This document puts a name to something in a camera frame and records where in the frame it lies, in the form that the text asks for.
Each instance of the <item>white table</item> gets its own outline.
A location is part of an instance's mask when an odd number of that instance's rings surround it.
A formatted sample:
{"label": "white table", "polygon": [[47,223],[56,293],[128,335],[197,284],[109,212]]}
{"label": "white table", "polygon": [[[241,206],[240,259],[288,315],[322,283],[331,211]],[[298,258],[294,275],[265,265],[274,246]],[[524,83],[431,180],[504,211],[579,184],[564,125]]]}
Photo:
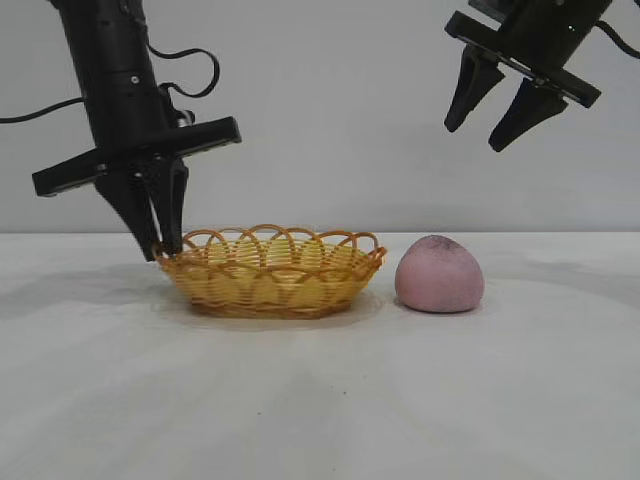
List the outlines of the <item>white table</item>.
{"label": "white table", "polygon": [[455,234],[482,308],[216,321],[128,235],[0,236],[2,480],[638,480],[640,234]]}

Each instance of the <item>white backdrop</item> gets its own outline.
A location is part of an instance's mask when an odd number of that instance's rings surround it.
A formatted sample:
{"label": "white backdrop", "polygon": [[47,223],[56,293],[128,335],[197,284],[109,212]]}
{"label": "white backdrop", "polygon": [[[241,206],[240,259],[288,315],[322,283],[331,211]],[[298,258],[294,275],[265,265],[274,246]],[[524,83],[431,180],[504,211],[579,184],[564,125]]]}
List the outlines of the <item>white backdrop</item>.
{"label": "white backdrop", "polygon": [[[640,221],[640,62],[594,31],[568,68],[604,91],[507,152],[487,139],[521,77],[456,135],[442,122],[463,45],[443,28],[463,0],[146,0],[165,51],[217,52],[215,96],[179,104],[237,117],[245,143],[189,160],[185,222],[367,230],[635,230]],[[606,18],[640,46],[640,9]],[[77,96],[59,18],[45,0],[0,6],[0,116]],[[204,59],[157,63],[199,88]],[[38,199],[31,173],[92,147],[81,107],[0,126],[0,231],[121,231],[90,187]]]}

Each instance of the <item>pink squishy object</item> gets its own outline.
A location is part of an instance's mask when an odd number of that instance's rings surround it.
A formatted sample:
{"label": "pink squishy object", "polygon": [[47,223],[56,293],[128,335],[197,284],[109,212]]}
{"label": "pink squishy object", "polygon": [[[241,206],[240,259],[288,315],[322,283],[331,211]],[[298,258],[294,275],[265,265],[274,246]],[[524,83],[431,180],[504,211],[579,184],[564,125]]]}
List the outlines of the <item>pink squishy object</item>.
{"label": "pink squishy object", "polygon": [[400,261],[396,293],[414,310],[466,312],[480,304],[484,276],[466,248],[450,238],[431,235],[414,243]]}

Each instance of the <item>wire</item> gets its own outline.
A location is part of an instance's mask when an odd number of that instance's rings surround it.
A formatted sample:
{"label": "wire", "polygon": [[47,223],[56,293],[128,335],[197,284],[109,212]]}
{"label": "wire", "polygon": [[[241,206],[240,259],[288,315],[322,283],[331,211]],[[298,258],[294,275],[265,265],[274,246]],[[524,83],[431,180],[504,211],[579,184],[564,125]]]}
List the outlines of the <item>wire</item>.
{"label": "wire", "polygon": [[640,60],[640,51],[636,50],[627,42],[625,42],[611,25],[603,20],[600,20],[596,23],[596,27],[602,30],[611,40],[613,40],[613,43],[615,43],[620,50],[622,50],[627,55]]}
{"label": "wire", "polygon": [[23,122],[29,122],[31,120],[35,120],[36,118],[40,118],[40,117],[44,117],[45,115],[48,115],[52,112],[55,112],[56,110],[60,110],[62,108],[66,108],[66,107],[70,107],[71,105],[76,105],[78,103],[84,103],[84,99],[81,97],[78,98],[74,98],[72,100],[67,100],[64,102],[60,102],[60,103],[56,103],[55,105],[51,105],[50,107],[47,107],[43,110],[40,110],[38,112],[34,112],[34,113],[30,113],[29,115],[23,115],[21,117],[9,117],[9,118],[2,118],[0,117],[0,124],[6,125],[6,124],[10,124],[10,123],[23,123]]}
{"label": "wire", "polygon": [[178,53],[162,53],[159,50],[156,50],[155,48],[153,48],[149,44],[148,40],[147,40],[147,48],[156,57],[162,58],[164,60],[179,60],[181,58],[190,57],[192,55],[197,55],[198,53],[202,53],[203,55],[206,55],[207,57],[209,57],[209,59],[213,62],[213,69],[214,69],[213,78],[211,79],[211,82],[209,83],[209,85],[207,85],[207,87],[201,92],[188,93],[184,91],[182,87],[180,87],[180,85],[176,85],[175,83],[172,83],[172,82],[163,83],[162,85],[160,85],[161,88],[165,88],[165,89],[173,88],[176,92],[189,98],[203,98],[210,95],[211,92],[213,92],[213,90],[218,85],[218,81],[220,80],[220,62],[218,61],[218,59],[213,53],[208,52],[207,50],[204,50],[202,48],[190,48],[188,50],[184,50]]}

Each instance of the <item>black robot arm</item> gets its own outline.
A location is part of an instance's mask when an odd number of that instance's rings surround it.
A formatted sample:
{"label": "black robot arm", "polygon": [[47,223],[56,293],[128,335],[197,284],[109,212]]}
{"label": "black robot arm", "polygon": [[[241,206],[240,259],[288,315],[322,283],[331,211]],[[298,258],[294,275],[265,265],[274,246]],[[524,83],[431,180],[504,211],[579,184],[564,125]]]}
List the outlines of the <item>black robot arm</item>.
{"label": "black robot arm", "polygon": [[236,121],[194,125],[193,114],[173,107],[168,87],[176,86],[156,83],[142,0],[50,1],[64,25],[96,148],[35,173],[37,194],[93,183],[147,260],[157,247],[180,252],[189,174],[183,157],[241,142]]}
{"label": "black robot arm", "polygon": [[600,91],[564,69],[600,21],[612,0],[470,0],[500,22],[493,30],[456,12],[447,33],[467,44],[458,87],[445,121],[456,131],[503,78],[508,65],[525,75],[507,114],[489,143],[501,151],[539,123],[567,107],[565,98],[591,107]]}

